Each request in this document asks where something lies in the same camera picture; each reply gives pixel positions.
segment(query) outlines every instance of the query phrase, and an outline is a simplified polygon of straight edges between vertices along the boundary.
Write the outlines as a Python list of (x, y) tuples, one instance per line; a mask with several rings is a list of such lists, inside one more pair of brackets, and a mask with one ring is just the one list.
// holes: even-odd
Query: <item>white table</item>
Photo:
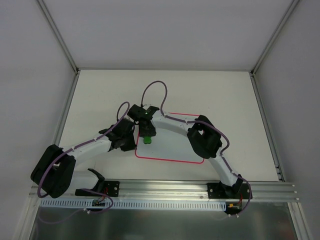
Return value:
[[(82, 70), (60, 146), (74, 145), (110, 127), (116, 122), (119, 105), (124, 101), (139, 105), (145, 87), (155, 80), (167, 84), (166, 112), (205, 115), (228, 136), (230, 148), (225, 155), (243, 177), (249, 181), (278, 181), (248, 72)], [(148, 89), (144, 103), (160, 106), (164, 93), (164, 87), (157, 83)], [(119, 149), (76, 169), (87, 168), (95, 168), (108, 179), (219, 179), (208, 161), (190, 164), (141, 159), (134, 151)]]

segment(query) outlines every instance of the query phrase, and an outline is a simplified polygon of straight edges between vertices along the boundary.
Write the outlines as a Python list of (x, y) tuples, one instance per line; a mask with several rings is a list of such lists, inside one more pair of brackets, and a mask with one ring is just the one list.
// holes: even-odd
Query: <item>white wall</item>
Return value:
[(320, 1), (301, 1), (257, 73), (287, 180), (299, 189), (314, 239), (320, 239), (319, 10)]
[(292, 0), (45, 0), (78, 67), (251, 70)]
[(30, 174), (73, 79), (35, 0), (0, 1), (0, 239), (12, 239)]

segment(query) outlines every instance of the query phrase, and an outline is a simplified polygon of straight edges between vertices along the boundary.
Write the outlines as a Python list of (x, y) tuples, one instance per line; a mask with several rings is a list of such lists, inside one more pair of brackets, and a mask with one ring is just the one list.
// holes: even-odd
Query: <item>red rectangle outline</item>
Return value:
[[(198, 117), (199, 115), (197, 114), (189, 114), (189, 113), (176, 113), (176, 112), (170, 112), (170, 114), (175, 114), (175, 115), (185, 115), (185, 116), (195, 116)], [(138, 137), (136, 140), (136, 145), (138, 146), (139, 142), (139, 133)], [(137, 149), (134, 151), (135, 156), (138, 159), (151, 159), (151, 160), (160, 160), (160, 161), (168, 161), (168, 162), (177, 162), (177, 163), (185, 163), (185, 164), (203, 164), (205, 159), (203, 159), (201, 162), (194, 162), (194, 161), (182, 161), (182, 160), (174, 160), (174, 159), (166, 159), (166, 158), (156, 158), (156, 157), (146, 157), (146, 156), (138, 156), (137, 154)]]

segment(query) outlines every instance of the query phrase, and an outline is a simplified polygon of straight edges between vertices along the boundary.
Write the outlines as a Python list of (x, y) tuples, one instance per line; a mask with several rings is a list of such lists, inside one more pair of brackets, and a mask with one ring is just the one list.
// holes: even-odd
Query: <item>cable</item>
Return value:
[(229, 141), (229, 139), (227, 138), (227, 136), (226, 136), (224, 133), (222, 133), (220, 130), (218, 130), (218, 129), (215, 128), (213, 125), (210, 125), (210, 124), (207, 123), (207, 122), (199, 121), (199, 120), (185, 121), (185, 120), (180, 119), (180, 118), (176, 118), (176, 117), (173, 117), (173, 116), (165, 115), (165, 112), (164, 112), (164, 110), (163, 110), (163, 107), (164, 107), (165, 101), (166, 101), (166, 99), (167, 99), (168, 88), (167, 88), (167, 85), (166, 85), (163, 81), (161, 81), (161, 80), (153, 81), (153, 82), (151, 82), (151, 83), (145, 88), (145, 90), (143, 91), (143, 94), (142, 94), (142, 98), (141, 98), (141, 107), (143, 107), (143, 105), (144, 105), (144, 98), (145, 98), (145, 94), (146, 94), (147, 89), (148, 89), (151, 85), (156, 84), (156, 83), (161, 83), (161, 84), (164, 86), (164, 89), (165, 89), (164, 98), (163, 98), (162, 103), (161, 103), (161, 106), (160, 106), (160, 112), (161, 112), (161, 114), (162, 114), (165, 118), (168, 118), (168, 119), (171, 119), (171, 120), (174, 120), (174, 121), (178, 121), (178, 122), (181, 122), (181, 123), (187, 123), (187, 124), (203, 124), (203, 125), (206, 125), (207, 127), (211, 128), (211, 129), (213, 129), (214, 131), (216, 131), (217, 133), (219, 133), (219, 134), (225, 139), (225, 141), (226, 141), (226, 146), (220, 151), (220, 156), (221, 156), (221, 158), (223, 159), (223, 161), (224, 161), (225, 165), (227, 166), (227, 168), (229, 169), (229, 171), (230, 171), (235, 177), (237, 177), (238, 179), (241, 179), (242, 181), (246, 182), (246, 184), (247, 184), (248, 187), (249, 187), (249, 191), (250, 191), (250, 197), (249, 197), (246, 205), (243, 207), (243, 209), (241, 210), (241, 212), (239, 212), (239, 214), (242, 213), (242, 212), (247, 208), (247, 206), (248, 206), (249, 203), (250, 203), (250, 200), (251, 200), (251, 198), (252, 198), (252, 190), (251, 190), (251, 185), (250, 185), (250, 183), (249, 183), (246, 179), (244, 179), (242, 176), (239, 176), (239, 175), (235, 174), (235, 173), (233, 172), (232, 168), (230, 167), (229, 163), (227, 162), (227, 160), (226, 160), (225, 157), (223, 156), (224, 151), (227, 150), (227, 149), (230, 147), (230, 141)]
[(61, 224), (61, 223), (65, 222), (65, 221), (67, 221), (69, 218), (71, 218), (73, 215), (75, 215), (75, 214), (77, 214), (79, 212), (85, 212), (86, 211), (87, 214), (102, 214), (102, 213), (107, 212), (114, 205), (113, 199), (111, 197), (109, 197), (108, 195), (104, 194), (104, 193), (100, 193), (100, 192), (97, 192), (97, 191), (92, 191), (92, 190), (86, 189), (86, 188), (82, 188), (81, 190), (86, 191), (86, 192), (91, 193), (91, 194), (98, 194), (98, 195), (101, 195), (101, 196), (103, 196), (105, 198), (108, 198), (111, 201), (111, 205), (106, 207), (106, 208), (104, 208), (101, 211), (90, 211), (90, 210), (87, 210), (86, 208), (80, 208), (80, 209), (74, 211), (73, 213), (71, 213), (65, 219), (62, 219), (62, 220), (59, 220), (59, 221), (47, 221), (47, 220), (42, 219), (40, 217), (41, 209), (39, 208), (39, 210), (38, 210), (38, 219), (39, 219), (39, 221), (44, 223), (44, 224), (49, 224), (49, 225)]
[(48, 168), (45, 170), (45, 172), (44, 172), (44, 174), (42, 175), (42, 178), (41, 178), (41, 180), (40, 180), (40, 182), (39, 182), (38, 189), (37, 189), (37, 195), (38, 195), (39, 198), (42, 199), (42, 198), (45, 198), (46, 196), (49, 195), (48, 193), (46, 193), (46, 194), (44, 194), (44, 195), (41, 195), (41, 188), (42, 188), (42, 185), (43, 185), (43, 183), (44, 183), (44, 181), (45, 181), (45, 179), (46, 179), (46, 177), (47, 177), (50, 169), (54, 166), (54, 164), (55, 164), (57, 161), (59, 161), (59, 159), (61, 159), (64, 155), (70, 153), (71, 151), (74, 151), (75, 149), (80, 148), (80, 147), (82, 147), (82, 146), (84, 146), (84, 145), (93, 143), (93, 142), (95, 142), (96, 140), (99, 140), (99, 139), (103, 138), (105, 135), (107, 135), (108, 133), (110, 133), (110, 132), (121, 122), (121, 120), (124, 119), (124, 117), (125, 117), (125, 116), (127, 115), (127, 113), (129, 112), (130, 103), (129, 103), (128, 101), (125, 101), (124, 103), (121, 104), (121, 107), (122, 107), (124, 104), (127, 104), (127, 105), (128, 105), (125, 113), (120, 117), (120, 119), (119, 119), (112, 127), (110, 127), (110, 128), (108, 129), (108, 131), (106, 131), (104, 134), (98, 136), (96, 139), (91, 139), (91, 140), (85, 141), (85, 142), (83, 142), (83, 143), (80, 143), (80, 144), (76, 145), (76, 146), (73, 147), (73, 148), (70, 148), (70, 149), (64, 151), (64, 152), (63, 152), (62, 154), (60, 154), (55, 160), (53, 160), (53, 162), (52, 162), (52, 163), (48, 166)]

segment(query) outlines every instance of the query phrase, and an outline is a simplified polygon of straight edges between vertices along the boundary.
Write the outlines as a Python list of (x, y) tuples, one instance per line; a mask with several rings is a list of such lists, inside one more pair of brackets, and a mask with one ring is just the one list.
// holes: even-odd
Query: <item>black and white robotic arm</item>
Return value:
[[(113, 149), (134, 150), (136, 144), (133, 133), (134, 125), (137, 124), (139, 136), (148, 140), (157, 134), (157, 129), (165, 129), (187, 137), (194, 152), (198, 156), (208, 159), (219, 174), (219, 191), (223, 192), (226, 198), (235, 198), (243, 180), (237, 177), (238, 173), (230, 170), (230, 164), (220, 155), (221, 135), (208, 127), (208, 125), (213, 125), (205, 116), (186, 116), (180, 121), (176, 121), (172, 120), (173, 115), (163, 114), (158, 107), (137, 105), (133, 105), (127, 115), (132, 120), (123, 118), (108, 134), (103, 135), (109, 128), (101, 130), (93, 137), (94, 141), (75, 145), (78, 146), (77, 148), (74, 146), (63, 148), (56, 145), (49, 146), (33, 170), (31, 179), (41, 185), (41, 188), (52, 198), (60, 197), (68, 189), (91, 189), (101, 193), (103, 190), (101, 182), (105, 178), (94, 169), (74, 171), (75, 166)], [(45, 174), (50, 164), (59, 155), (63, 155), (63, 157)]]

